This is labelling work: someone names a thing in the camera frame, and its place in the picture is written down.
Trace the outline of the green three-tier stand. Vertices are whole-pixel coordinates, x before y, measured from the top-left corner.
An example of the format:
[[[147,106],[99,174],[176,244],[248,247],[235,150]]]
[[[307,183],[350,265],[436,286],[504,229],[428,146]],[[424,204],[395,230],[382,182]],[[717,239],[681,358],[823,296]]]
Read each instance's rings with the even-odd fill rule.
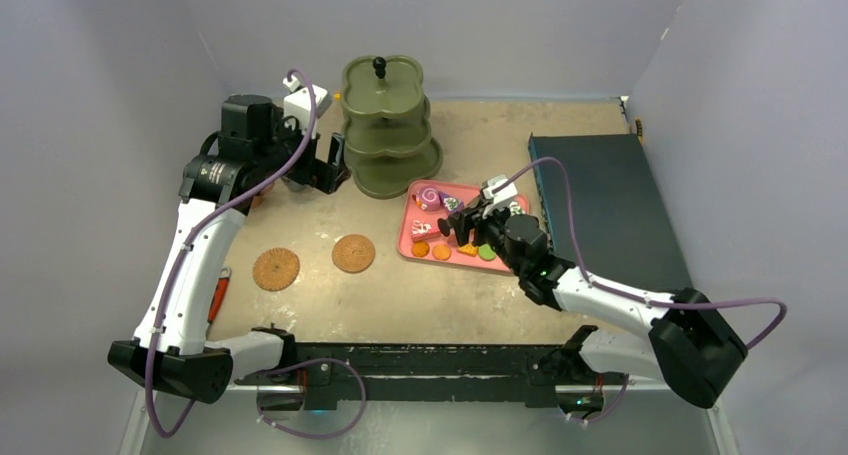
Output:
[[[417,60],[361,56],[345,66],[342,81],[343,159],[364,195],[395,198],[438,173],[443,149],[432,132]]]

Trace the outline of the red handled tool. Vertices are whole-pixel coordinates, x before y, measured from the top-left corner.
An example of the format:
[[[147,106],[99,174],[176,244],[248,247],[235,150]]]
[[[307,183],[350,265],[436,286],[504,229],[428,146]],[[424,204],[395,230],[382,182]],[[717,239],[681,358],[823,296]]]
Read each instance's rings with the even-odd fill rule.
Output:
[[[232,271],[228,266],[221,269],[207,316],[208,325],[211,325],[215,321],[220,311],[228,290],[231,274]]]

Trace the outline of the round orange cookie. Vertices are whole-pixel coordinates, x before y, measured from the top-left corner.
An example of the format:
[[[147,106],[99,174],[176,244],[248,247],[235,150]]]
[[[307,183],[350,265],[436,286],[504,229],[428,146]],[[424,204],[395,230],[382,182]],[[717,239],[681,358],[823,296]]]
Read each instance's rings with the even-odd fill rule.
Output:
[[[431,253],[436,260],[446,261],[451,257],[452,250],[447,244],[438,244],[432,248]]]

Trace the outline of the pink serving tray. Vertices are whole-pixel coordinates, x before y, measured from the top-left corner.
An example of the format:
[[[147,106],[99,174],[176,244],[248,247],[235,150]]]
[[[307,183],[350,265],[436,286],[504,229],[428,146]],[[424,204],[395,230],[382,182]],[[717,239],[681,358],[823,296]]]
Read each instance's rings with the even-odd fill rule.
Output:
[[[428,242],[430,246],[430,252],[426,257],[417,258],[411,254],[410,249],[412,244],[414,243],[411,240],[410,236],[411,222],[413,220],[422,220],[428,223],[432,223],[433,225],[437,225],[438,219],[445,218],[447,216],[447,214],[442,208],[432,212],[425,212],[416,206],[415,202],[413,201],[413,194],[419,188],[425,185],[435,186],[440,191],[440,193],[445,192],[452,196],[455,196],[462,200],[465,204],[471,202],[472,199],[479,194],[479,188],[474,185],[449,183],[435,180],[417,180],[413,182],[408,188],[403,214],[400,219],[401,223],[396,241],[396,248],[399,254],[413,261],[426,261],[444,266],[466,267],[481,269],[489,272],[509,273],[509,269],[500,261],[498,257],[494,261],[486,262],[481,260],[478,255],[476,257],[470,257],[461,254],[457,251],[457,248],[459,246],[456,244],[454,239],[452,237],[446,238],[443,235],[438,238],[426,240],[426,242]],[[431,253],[432,248],[438,244],[447,244],[451,247],[452,255],[448,260],[441,261],[436,260],[433,257]]]

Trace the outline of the dark grey flat box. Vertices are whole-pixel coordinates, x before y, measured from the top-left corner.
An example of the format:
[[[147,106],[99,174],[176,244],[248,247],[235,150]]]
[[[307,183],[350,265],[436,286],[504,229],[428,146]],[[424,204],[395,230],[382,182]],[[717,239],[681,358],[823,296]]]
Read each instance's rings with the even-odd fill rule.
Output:
[[[692,281],[634,134],[530,137],[542,213],[556,254],[589,272],[661,292]]]

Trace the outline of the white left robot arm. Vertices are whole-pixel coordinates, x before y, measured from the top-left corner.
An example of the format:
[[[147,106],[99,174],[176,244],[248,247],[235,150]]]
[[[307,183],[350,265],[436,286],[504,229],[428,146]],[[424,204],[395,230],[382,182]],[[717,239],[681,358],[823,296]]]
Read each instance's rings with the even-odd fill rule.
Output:
[[[316,156],[317,121],[331,103],[321,88],[299,88],[281,104],[262,95],[225,100],[219,130],[183,169],[165,269],[132,337],[111,344],[113,368],[142,387],[205,404],[255,372],[275,384],[295,377],[298,357],[286,331],[256,328],[209,342],[207,330],[226,255],[261,183],[286,167],[294,184],[330,194],[348,177],[341,136],[333,136],[327,160]]]

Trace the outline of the green macaron near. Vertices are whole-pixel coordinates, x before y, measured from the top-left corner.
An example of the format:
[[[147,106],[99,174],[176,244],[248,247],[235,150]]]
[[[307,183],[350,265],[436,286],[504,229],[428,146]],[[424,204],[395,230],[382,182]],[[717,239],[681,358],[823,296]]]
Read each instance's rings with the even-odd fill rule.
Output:
[[[478,257],[486,262],[494,261],[497,258],[495,251],[488,245],[483,244],[477,249]]]

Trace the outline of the pink strawberry triangle cake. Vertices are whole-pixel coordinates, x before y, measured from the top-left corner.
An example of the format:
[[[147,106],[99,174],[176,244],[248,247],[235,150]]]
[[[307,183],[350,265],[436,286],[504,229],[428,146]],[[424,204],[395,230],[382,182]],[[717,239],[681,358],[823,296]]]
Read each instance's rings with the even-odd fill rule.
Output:
[[[410,225],[410,236],[413,242],[426,241],[441,237],[438,225],[422,220],[413,220]]]

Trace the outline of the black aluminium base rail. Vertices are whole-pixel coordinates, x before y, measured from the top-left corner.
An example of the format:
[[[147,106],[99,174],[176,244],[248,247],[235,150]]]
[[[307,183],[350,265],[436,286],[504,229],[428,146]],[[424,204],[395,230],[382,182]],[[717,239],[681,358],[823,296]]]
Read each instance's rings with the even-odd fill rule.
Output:
[[[618,386],[620,373],[598,374],[578,356],[589,335],[580,328],[554,345],[375,344],[297,342],[284,356],[293,374],[254,374],[238,388],[303,395],[306,410],[334,410],[340,401],[510,402],[528,408],[598,410],[599,387]]]

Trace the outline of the orange mug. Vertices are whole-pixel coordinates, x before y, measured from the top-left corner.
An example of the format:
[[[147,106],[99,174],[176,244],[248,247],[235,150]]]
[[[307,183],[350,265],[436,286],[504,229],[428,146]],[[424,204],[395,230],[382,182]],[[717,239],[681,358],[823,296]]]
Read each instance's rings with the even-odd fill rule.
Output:
[[[250,209],[256,209],[261,206],[268,195],[268,193],[274,188],[275,183],[270,182],[266,186],[264,186],[260,191],[258,191],[252,198],[250,202]]]

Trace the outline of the purple triangle cake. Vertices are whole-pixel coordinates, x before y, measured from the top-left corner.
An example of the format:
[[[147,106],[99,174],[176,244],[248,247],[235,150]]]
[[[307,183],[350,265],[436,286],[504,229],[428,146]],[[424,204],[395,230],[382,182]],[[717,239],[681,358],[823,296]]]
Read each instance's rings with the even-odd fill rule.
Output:
[[[462,200],[445,192],[440,193],[440,201],[442,209],[448,215],[461,211],[464,208],[464,202]]]

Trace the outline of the grey mug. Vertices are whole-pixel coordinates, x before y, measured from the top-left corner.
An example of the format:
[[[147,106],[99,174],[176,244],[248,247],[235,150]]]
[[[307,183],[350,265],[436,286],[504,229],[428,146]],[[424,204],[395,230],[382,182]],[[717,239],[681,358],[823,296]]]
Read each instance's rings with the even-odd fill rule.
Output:
[[[281,181],[288,190],[290,190],[291,192],[294,192],[294,193],[303,192],[304,190],[307,189],[307,185],[298,183],[298,182],[293,181],[289,178],[283,177],[283,178],[281,178]]]

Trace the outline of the yellow square cracker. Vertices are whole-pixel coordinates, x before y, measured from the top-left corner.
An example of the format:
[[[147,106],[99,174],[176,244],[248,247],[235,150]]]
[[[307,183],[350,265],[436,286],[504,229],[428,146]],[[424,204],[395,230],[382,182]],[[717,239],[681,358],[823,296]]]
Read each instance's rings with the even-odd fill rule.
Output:
[[[474,246],[472,243],[467,243],[465,245],[459,246],[457,251],[461,254],[476,257],[478,255],[478,247]]]

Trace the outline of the left woven coaster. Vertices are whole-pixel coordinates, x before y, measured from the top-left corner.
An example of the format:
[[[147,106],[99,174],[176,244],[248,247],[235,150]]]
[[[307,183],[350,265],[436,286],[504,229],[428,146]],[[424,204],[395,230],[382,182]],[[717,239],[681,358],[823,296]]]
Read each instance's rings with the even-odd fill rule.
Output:
[[[300,259],[291,250],[275,247],[257,257],[252,269],[255,284],[265,291],[280,291],[290,286],[300,271]]]

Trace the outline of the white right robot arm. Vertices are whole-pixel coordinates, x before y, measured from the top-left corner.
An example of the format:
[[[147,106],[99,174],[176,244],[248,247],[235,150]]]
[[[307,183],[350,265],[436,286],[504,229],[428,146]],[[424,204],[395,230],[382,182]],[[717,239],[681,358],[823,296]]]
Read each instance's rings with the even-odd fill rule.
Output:
[[[438,227],[459,245],[489,246],[534,303],[626,331],[623,338],[594,332],[565,350],[561,367],[573,381],[602,372],[653,378],[686,402],[708,409],[747,358],[745,343],[701,292],[651,292],[583,273],[556,255],[532,215],[477,200],[440,219]]]

